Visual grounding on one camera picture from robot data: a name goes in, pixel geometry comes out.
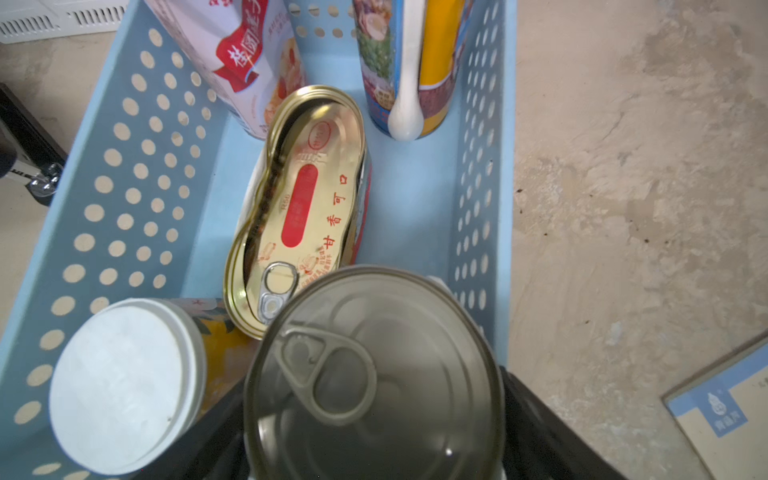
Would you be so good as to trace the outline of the light blue plastic basket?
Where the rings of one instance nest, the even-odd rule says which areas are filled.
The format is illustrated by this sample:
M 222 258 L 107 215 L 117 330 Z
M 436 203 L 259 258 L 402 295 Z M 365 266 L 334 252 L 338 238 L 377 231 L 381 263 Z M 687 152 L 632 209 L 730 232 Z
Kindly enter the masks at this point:
M 450 111 L 397 142 L 365 125 L 371 167 L 357 259 L 441 278 L 507 360 L 517 5 L 478 1 Z M 82 479 L 48 414 L 75 331 L 129 297 L 218 297 L 263 144 L 194 79 L 147 5 L 107 57 L 1 342 L 1 475 Z

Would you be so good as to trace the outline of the yellow can white lid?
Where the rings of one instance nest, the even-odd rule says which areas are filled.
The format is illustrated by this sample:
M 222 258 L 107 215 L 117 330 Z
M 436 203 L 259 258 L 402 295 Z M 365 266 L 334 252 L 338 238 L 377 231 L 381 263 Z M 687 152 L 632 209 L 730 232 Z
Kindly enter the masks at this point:
M 54 368 L 54 437 L 69 459 L 95 474 L 132 474 L 244 378 L 258 347 L 219 299 L 112 304 L 76 331 Z

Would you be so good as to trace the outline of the silver round pull-tab can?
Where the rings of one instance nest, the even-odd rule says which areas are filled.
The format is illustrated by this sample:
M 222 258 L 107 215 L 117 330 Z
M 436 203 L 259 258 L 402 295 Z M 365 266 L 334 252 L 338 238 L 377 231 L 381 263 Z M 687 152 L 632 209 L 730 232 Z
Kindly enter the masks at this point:
M 258 479 L 498 479 L 499 366 L 439 282 L 354 266 L 294 296 L 244 390 Z

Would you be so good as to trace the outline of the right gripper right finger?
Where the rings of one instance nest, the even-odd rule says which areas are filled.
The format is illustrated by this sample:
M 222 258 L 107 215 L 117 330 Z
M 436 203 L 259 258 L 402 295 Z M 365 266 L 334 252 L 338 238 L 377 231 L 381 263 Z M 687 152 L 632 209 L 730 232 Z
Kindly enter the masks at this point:
M 625 479 L 516 376 L 505 368 L 500 375 L 508 479 Z

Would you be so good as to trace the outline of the oval gold fish tin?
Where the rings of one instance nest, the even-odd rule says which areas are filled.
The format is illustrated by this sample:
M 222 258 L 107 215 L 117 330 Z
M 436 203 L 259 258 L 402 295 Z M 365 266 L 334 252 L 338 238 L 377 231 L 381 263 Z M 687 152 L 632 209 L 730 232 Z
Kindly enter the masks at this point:
M 371 184 L 362 112 L 350 95 L 331 86 L 290 94 L 263 153 L 264 170 L 223 278 L 230 317 L 256 339 L 292 296 L 354 263 Z

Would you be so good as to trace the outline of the colourful can with spoon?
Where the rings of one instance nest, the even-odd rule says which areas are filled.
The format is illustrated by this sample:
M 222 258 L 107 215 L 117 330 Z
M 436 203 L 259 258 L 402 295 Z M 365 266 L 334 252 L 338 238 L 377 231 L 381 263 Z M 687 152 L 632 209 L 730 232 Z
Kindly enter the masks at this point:
M 353 3 L 369 113 L 391 138 L 412 141 L 444 121 L 473 7 L 465 0 Z

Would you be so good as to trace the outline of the pink can white lid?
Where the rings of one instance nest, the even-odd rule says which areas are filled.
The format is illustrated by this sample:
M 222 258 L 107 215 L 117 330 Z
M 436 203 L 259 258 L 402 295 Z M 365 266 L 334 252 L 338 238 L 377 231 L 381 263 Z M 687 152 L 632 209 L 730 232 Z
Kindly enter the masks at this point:
M 155 0 L 147 6 L 255 138 L 266 138 L 283 100 L 307 85 L 281 0 Z

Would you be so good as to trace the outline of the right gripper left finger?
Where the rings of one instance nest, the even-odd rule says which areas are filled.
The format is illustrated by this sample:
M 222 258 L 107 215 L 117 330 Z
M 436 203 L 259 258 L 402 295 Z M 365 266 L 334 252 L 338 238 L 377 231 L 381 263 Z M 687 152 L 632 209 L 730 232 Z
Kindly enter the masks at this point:
M 247 479 L 244 385 L 235 385 L 136 479 Z

